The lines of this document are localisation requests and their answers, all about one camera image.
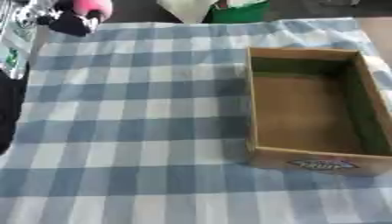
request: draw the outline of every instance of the checkered tablecloth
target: checkered tablecloth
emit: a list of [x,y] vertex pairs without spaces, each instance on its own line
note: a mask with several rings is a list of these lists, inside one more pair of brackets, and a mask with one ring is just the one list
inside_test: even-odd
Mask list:
[[0,223],[392,223],[392,173],[247,166],[247,46],[360,49],[392,111],[389,69],[353,19],[104,24],[48,41],[0,157]]

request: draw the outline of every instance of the cardboard box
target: cardboard box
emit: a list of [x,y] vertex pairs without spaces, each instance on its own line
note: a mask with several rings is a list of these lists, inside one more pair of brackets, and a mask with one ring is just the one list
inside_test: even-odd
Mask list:
[[359,52],[250,48],[248,150],[262,168],[392,169],[392,122]]

